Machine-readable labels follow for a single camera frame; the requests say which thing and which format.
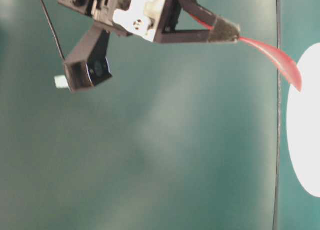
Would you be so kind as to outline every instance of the black line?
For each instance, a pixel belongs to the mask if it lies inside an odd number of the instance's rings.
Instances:
[[[41,1],[41,5],[42,5],[42,8],[43,8],[45,17],[46,17],[46,19],[48,20],[50,29],[51,29],[51,31],[52,31],[52,33],[53,33],[53,37],[54,37],[54,39],[55,39],[56,46],[57,46],[57,48],[58,48],[58,50],[59,50],[59,54],[60,54],[61,58],[62,58],[63,60],[65,60],[64,52],[62,51],[62,48],[61,48],[61,44],[60,44],[58,35],[57,35],[56,30],[55,30],[55,28],[54,28],[54,26],[53,26],[53,24],[52,24],[51,18],[50,18],[49,13],[48,13],[48,10],[47,10],[47,8],[46,8],[46,4],[45,4],[44,0],[40,0],[40,1]]]
[[[281,48],[281,0],[276,0],[276,22],[277,22],[277,47]],[[275,193],[273,210],[273,230],[278,229],[278,198],[279,198],[279,172],[280,172],[280,142],[281,142],[281,121],[282,121],[282,91],[281,74],[277,74],[277,100],[278,100],[278,120],[277,120],[277,142],[276,142],[276,173],[275,173]]]

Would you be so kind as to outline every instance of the camera lens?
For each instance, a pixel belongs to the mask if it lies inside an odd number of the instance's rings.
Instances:
[[[94,64],[94,72],[96,76],[101,77],[104,74],[104,67],[100,61],[96,61]]]

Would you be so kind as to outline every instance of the white disc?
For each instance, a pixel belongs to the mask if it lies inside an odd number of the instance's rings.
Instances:
[[[289,152],[304,189],[320,197],[320,43],[305,51],[298,68],[302,91],[291,86],[288,97]]]

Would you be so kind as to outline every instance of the green background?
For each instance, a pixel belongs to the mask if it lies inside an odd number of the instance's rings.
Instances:
[[[45,2],[68,53],[92,20]],[[276,45],[276,0],[199,2]],[[181,27],[198,25],[183,14]],[[0,0],[0,228],[272,229],[272,63],[242,43],[117,36],[108,58],[110,81],[57,90],[62,63],[39,0]]]
[[[304,51],[320,42],[320,0],[281,0],[281,45],[298,62]],[[287,140],[289,85],[282,80],[282,137],[278,192],[278,229],[320,229],[320,198],[308,194],[293,169]]]

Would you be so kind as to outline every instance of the black cable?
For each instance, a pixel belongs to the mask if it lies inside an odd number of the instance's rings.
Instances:
[[[54,26],[53,26],[53,24],[52,24],[52,21],[51,21],[51,18],[50,18],[50,16],[49,16],[48,10],[47,10],[47,8],[46,8],[45,2],[44,2],[44,0],[40,0],[40,1],[41,1],[42,8],[43,8],[43,10],[44,10],[45,17],[46,17],[46,19],[48,20],[49,26],[50,26],[51,31],[52,31],[52,33],[53,33],[53,37],[54,37],[54,39],[55,39],[56,46],[58,47],[60,56],[61,56],[61,58],[62,58],[63,60],[65,60],[65,56],[64,56],[64,53],[63,53],[63,51],[62,51],[59,38],[58,38],[57,33],[56,33],[56,30],[55,30],[55,28],[54,28]]]

